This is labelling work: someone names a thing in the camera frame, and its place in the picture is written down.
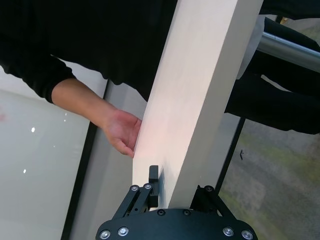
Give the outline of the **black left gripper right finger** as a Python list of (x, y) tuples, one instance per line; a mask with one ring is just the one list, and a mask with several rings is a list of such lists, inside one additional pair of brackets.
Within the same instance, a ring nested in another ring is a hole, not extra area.
[(236, 220), (236, 217), (219, 197), (218, 192), (210, 185), (205, 187), (197, 186), (190, 209), (220, 216), (227, 220)]

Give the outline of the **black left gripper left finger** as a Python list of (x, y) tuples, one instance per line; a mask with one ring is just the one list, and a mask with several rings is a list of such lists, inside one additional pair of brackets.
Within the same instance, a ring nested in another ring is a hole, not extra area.
[(120, 219), (149, 212), (159, 205), (159, 166), (149, 167), (148, 182), (143, 186), (132, 185), (115, 212), (113, 219)]

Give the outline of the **person right hand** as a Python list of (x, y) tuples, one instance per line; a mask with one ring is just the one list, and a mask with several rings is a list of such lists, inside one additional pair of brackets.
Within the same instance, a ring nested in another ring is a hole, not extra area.
[(119, 153), (133, 158), (141, 124), (142, 121), (135, 115), (114, 108), (106, 114), (102, 129)]

